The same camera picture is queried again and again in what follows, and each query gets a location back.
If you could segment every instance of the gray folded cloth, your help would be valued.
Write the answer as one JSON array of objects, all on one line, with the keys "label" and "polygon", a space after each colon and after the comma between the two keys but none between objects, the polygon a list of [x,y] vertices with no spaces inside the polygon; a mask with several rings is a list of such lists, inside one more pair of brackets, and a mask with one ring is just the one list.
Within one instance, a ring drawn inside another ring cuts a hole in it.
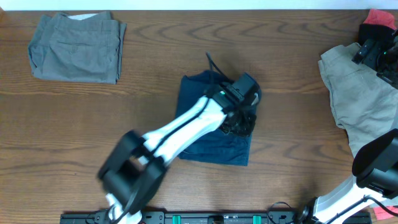
[{"label": "gray folded cloth", "polygon": [[[321,55],[318,62],[330,92],[331,112],[336,125],[347,130],[354,157],[362,146],[394,127],[398,110],[398,90],[366,65],[351,61],[359,48],[357,43],[339,45]],[[383,204],[398,205],[398,198]]]},{"label": "gray folded cloth", "polygon": [[116,84],[121,74],[126,24],[110,12],[42,16],[28,46],[36,78]]}]

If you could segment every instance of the green tape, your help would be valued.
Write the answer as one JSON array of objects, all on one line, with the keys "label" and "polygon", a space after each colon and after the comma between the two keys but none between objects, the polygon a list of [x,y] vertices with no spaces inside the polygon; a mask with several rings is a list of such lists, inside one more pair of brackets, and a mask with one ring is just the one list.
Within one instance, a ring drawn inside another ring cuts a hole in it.
[{"label": "green tape", "polygon": [[181,224],[181,216],[173,215],[173,224]]},{"label": "green tape", "polygon": [[261,216],[253,215],[253,224],[261,224]]}]

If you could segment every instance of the beige cloth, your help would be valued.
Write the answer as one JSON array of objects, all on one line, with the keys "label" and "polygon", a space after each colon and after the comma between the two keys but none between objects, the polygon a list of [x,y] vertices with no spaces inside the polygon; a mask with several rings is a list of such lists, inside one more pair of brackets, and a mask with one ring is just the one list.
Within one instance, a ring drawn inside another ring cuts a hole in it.
[{"label": "beige cloth", "polygon": [[[357,43],[339,45],[321,55],[318,62],[330,92],[331,112],[336,125],[347,130],[354,156],[362,146],[393,128],[398,106],[398,90],[366,65],[351,61],[359,48]],[[398,198],[383,204],[397,205]]]}]

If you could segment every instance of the white arm segment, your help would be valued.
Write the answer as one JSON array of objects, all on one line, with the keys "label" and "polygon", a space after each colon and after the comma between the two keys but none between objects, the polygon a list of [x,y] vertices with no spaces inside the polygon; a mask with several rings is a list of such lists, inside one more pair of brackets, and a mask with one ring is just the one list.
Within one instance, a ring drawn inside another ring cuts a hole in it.
[{"label": "white arm segment", "polygon": [[[361,200],[364,196],[371,196],[380,202],[385,200],[385,198],[382,197],[382,194],[378,192],[368,188],[359,188],[356,185],[356,177],[351,175],[330,193],[317,198],[313,208],[313,216],[317,217],[319,221],[323,223],[328,223],[328,221],[335,217],[337,213],[341,213],[355,202]],[[343,216],[337,218],[332,224],[343,223],[343,221],[348,217],[354,215],[356,212],[372,203],[373,201],[368,200],[367,202],[358,205]]]},{"label": "white arm segment", "polygon": [[[154,150],[164,136],[202,110],[207,100],[207,97],[201,97],[191,109],[168,125],[143,135],[142,137],[147,140],[144,143],[145,147],[150,151]],[[173,159],[189,145],[205,134],[216,130],[223,123],[226,115],[222,112],[222,109],[223,108],[215,100],[209,99],[209,102],[202,114],[171,135],[166,142],[157,149],[154,154],[155,157],[162,156],[165,161],[165,165],[170,165]],[[143,160],[143,157],[139,161],[143,164],[146,163],[146,161]]]}]

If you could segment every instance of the wood grain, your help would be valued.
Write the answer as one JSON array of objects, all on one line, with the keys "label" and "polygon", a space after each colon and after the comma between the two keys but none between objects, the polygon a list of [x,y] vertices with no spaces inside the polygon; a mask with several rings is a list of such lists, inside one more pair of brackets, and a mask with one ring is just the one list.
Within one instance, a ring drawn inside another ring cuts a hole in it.
[{"label": "wood grain", "polygon": [[42,14],[54,12],[7,12],[0,23],[0,223],[57,223],[64,211],[107,207],[99,167],[126,131],[174,118],[180,79],[207,69],[207,50],[264,93],[249,165],[176,159],[151,207],[299,207],[349,176],[353,157],[317,61],[354,42],[367,11],[113,12],[127,23],[117,85],[33,78],[27,44]]}]

